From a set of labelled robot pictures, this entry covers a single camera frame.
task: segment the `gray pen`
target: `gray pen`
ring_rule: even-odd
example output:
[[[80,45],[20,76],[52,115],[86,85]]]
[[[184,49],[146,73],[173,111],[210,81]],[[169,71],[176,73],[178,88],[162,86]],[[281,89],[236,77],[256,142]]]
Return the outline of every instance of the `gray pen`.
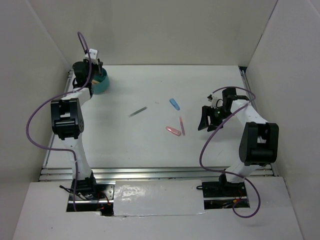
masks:
[[[134,116],[134,115],[136,115],[136,114],[138,114],[138,113],[141,113],[142,111],[144,111],[144,110],[146,110],[146,109],[147,109],[147,107],[145,106],[145,107],[139,109],[138,111],[135,111],[134,113],[131,113],[131,114],[129,115],[129,118],[132,117],[132,116]]]

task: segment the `white wall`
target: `white wall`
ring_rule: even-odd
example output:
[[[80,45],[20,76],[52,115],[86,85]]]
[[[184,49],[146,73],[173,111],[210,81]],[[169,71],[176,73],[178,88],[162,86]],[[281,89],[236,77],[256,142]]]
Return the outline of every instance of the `white wall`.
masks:
[[[0,239],[9,240],[45,156],[28,142],[27,120],[41,102],[64,89],[67,72],[24,1],[0,1],[0,30]],[[49,110],[31,126],[31,135],[42,144],[52,132]]]
[[[237,217],[232,209],[148,217],[70,213],[65,210],[68,193],[59,188],[62,182],[33,182],[13,240],[302,240],[283,179],[250,180],[260,191],[262,204],[259,213],[249,219]],[[253,209],[238,208],[241,215],[249,215],[258,204],[255,191],[247,189]],[[170,204],[167,198],[162,201],[162,205]]]
[[[279,0],[247,69],[259,112],[279,125],[277,165],[306,240],[320,235],[319,10]]]
[[[69,63],[247,66],[277,0],[30,0]]]

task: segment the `pink marker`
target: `pink marker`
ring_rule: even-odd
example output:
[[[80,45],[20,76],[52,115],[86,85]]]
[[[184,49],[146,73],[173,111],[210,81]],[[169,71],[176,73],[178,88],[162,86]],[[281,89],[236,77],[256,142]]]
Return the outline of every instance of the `pink marker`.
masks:
[[[182,122],[182,117],[179,117],[179,119],[180,119],[180,126],[181,126],[181,130],[182,130],[182,135],[185,136],[186,133],[185,133],[184,124],[183,124],[183,122]]]
[[[180,136],[181,132],[173,127],[166,126],[165,129],[167,129],[170,133],[173,133],[174,135]]]

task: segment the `white table surface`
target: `white table surface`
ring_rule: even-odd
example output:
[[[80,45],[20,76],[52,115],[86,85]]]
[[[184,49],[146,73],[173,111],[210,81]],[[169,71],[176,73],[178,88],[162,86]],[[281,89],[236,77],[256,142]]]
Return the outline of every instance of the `white table surface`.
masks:
[[[244,87],[237,66],[116,65],[104,66],[110,86],[82,107],[83,146],[92,168],[198,167],[200,151],[211,133],[198,131],[207,96],[225,86]],[[169,102],[174,98],[177,111]],[[129,114],[147,107],[143,112]],[[166,126],[180,128],[175,136]],[[238,157],[243,128],[236,117],[212,139],[203,162],[230,166]],[[58,137],[54,148],[63,148]],[[48,168],[70,168],[66,152],[51,151]]]
[[[14,240],[302,240],[282,177],[251,177],[261,195],[256,216],[237,217],[232,209],[212,209],[200,215],[122,217],[99,212],[66,212],[66,182],[32,182],[25,197]],[[248,191],[251,208],[254,191]]]

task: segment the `blue marker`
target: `blue marker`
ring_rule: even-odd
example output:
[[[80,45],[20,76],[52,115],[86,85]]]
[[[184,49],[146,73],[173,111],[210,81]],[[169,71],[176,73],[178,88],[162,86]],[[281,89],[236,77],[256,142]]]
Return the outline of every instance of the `blue marker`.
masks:
[[[178,103],[173,98],[171,98],[169,101],[175,109],[177,109],[178,111],[180,110]]]

